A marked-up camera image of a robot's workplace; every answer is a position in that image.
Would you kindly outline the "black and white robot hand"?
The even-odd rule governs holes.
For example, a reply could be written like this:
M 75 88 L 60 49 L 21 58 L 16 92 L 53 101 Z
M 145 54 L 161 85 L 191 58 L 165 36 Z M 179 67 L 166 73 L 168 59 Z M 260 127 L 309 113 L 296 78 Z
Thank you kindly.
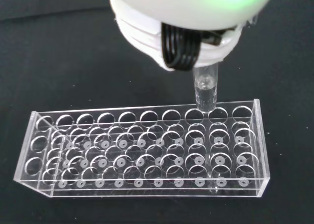
M 167 71 L 221 62 L 270 0 L 110 0 L 124 38 Z

